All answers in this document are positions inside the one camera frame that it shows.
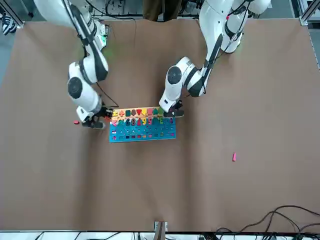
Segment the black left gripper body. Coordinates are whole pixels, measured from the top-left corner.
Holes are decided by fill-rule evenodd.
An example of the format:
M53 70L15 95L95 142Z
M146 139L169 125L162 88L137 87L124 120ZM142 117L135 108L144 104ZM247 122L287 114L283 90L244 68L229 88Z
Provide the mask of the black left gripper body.
M170 112L179 111L183 107L183 101L178 100L174 105L172 105L169 109Z

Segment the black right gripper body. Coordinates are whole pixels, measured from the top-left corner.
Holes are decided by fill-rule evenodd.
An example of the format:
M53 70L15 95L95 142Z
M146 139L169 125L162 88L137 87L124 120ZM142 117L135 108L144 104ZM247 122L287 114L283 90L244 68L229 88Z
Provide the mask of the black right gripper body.
M100 111L94 114L93 120L95 122L99 122L100 118L104 119L105 117L108 117L108 108L105 106L102 106Z

